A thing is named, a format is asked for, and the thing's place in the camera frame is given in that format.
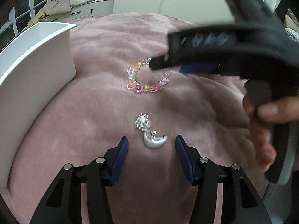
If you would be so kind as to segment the person's right hand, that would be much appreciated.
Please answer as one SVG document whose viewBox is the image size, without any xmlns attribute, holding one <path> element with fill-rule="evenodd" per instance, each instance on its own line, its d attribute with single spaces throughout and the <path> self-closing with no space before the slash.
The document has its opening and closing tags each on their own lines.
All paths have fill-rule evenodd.
<svg viewBox="0 0 299 224">
<path fill-rule="evenodd" d="M 249 96 L 245 95 L 243 107 L 249 117 L 249 129 L 256 152 L 256 162 L 263 171 L 267 171 L 277 156 L 271 143 L 268 125 L 298 121 L 298 96 L 285 97 L 255 108 Z"/>
</svg>

